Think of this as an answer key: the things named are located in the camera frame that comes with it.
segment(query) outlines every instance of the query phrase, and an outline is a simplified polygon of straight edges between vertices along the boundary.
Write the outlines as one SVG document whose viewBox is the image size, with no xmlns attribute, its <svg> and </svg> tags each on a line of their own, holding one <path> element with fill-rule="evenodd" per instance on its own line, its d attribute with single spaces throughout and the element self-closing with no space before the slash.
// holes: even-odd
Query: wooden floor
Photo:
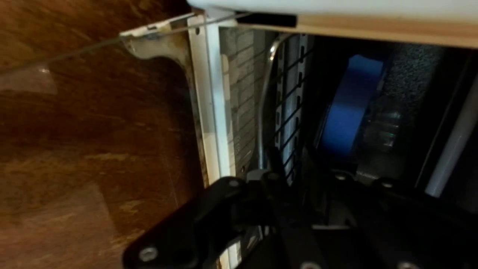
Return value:
<svg viewBox="0 0 478 269">
<path fill-rule="evenodd" d="M 121 267 L 202 188 L 189 88 L 121 44 L 26 65 L 184 11 L 177 0 L 0 1 L 0 267 Z"/>
</svg>

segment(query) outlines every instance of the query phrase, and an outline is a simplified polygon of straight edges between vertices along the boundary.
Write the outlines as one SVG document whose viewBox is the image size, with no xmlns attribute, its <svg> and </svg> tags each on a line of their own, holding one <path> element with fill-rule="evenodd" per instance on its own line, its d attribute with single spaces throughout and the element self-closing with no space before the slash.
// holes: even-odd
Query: metal bar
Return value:
<svg viewBox="0 0 478 269">
<path fill-rule="evenodd" d="M 298 116 L 298 112 L 301 112 L 301 106 L 296 107 L 296 110 L 290 113 L 290 116 L 280 125 L 280 128 L 275 131 L 275 134 L 281 132 L 283 128 L 284 128 L 293 118 Z"/>
<path fill-rule="evenodd" d="M 257 109 L 257 167 L 266 168 L 266 156 L 265 156 L 265 101 L 268 97 L 269 85 L 271 85 L 271 73 L 272 67 L 278 53 L 278 49 L 281 44 L 292 37 L 293 34 L 280 34 L 277 40 L 269 47 L 268 62 L 266 62 L 266 71 L 265 71 L 265 80 L 263 88 L 259 100 L 259 109 Z"/>
<path fill-rule="evenodd" d="M 468 138 L 478 122 L 478 76 L 467 97 L 464 109 L 453 127 L 446 149 L 437 162 L 426 192 L 440 197 L 449 183 L 450 174 L 458 164 Z"/>
<path fill-rule="evenodd" d="M 295 173 L 295 168 L 290 168 L 290 171 L 286 174 L 286 177 L 289 179 L 293 173 Z"/>
<path fill-rule="evenodd" d="M 289 43 L 289 40 L 284 43 L 284 46 L 280 49 L 278 52 L 278 61 L 277 61 L 277 71 L 283 73 L 283 70 L 286 68 L 287 64 L 287 55 L 286 55 L 286 46 Z M 286 76 L 278 76 L 277 79 L 274 79 L 275 83 L 275 98 L 277 100 L 283 100 L 284 98 L 284 88 L 287 85 L 287 77 Z M 283 106 L 275 106 L 275 128 L 280 128 L 284 119 L 284 107 Z M 283 138 L 284 138 L 284 131 L 275 132 L 275 146 L 281 147 L 283 144 Z"/>
<path fill-rule="evenodd" d="M 287 65 L 277 77 L 287 74 L 293 67 L 299 65 L 301 61 L 307 59 L 310 55 L 313 55 L 314 49 L 308 50 L 305 55 L 301 55 L 296 61 L 293 61 L 290 65 Z"/>
<path fill-rule="evenodd" d="M 464 80 L 464 77 L 465 77 L 465 71 L 462 71 L 462 74 L 459 76 L 459 82 Z M 440 132 L 441 132 L 443 128 L 444 128 L 444 124 L 446 124 L 446 121 L 447 121 L 447 115 L 450 113 L 452 106 L 453 106 L 453 103 L 455 103 L 455 100 L 456 100 L 456 97 L 458 97 L 458 94 L 459 94 L 459 88 L 461 88 L 461 86 L 455 86 L 455 88 L 453 88 L 453 94 L 452 94 L 452 97 L 450 97 L 450 101 L 449 101 L 449 104 L 444 107 L 444 110 L 446 110 L 446 112 L 444 112 L 444 116 L 443 116 L 443 119 L 441 119 L 441 122 L 440 122 L 440 125 L 438 125 L 438 130 L 435 131 L 435 135 L 434 135 L 434 138 L 432 138 L 432 143 L 431 143 L 431 146 L 429 146 L 429 150 L 428 150 L 428 153 L 426 153 L 426 156 L 425 156 L 425 161 L 423 161 L 423 164 L 422 164 L 422 168 L 420 168 L 420 171 L 419 171 L 419 177 L 417 177 L 417 180 L 416 180 L 416 188 L 419 188 L 419 183 L 425 179 L 425 177 L 423 177 L 423 173 L 425 173 L 426 165 L 428 165 L 428 162 L 429 162 L 429 159 L 431 159 L 431 156 L 432 156 L 432 150 L 434 150 L 434 147 L 437 146 Z"/>
<path fill-rule="evenodd" d="M 283 106 L 283 104 L 286 103 L 286 100 L 287 100 L 292 94 L 298 92 L 298 89 L 301 89 L 302 83 L 307 82 L 307 79 L 308 79 L 308 77 L 302 77 L 302 79 L 299 80 L 299 83 L 296 83 L 295 88 L 293 88 L 292 91 L 289 91 L 289 92 L 284 95 L 283 100 L 280 100 L 280 103 L 278 103 L 277 106 Z"/>
<path fill-rule="evenodd" d="M 296 150 L 293 150 L 289 158 L 284 161 L 284 167 L 296 156 Z"/>
<path fill-rule="evenodd" d="M 289 138 L 283 143 L 283 146 L 280 147 L 280 150 L 284 150 L 284 147 L 296 137 L 298 132 L 299 132 L 299 130 L 295 130 L 295 132 L 290 134 Z"/>
</svg>

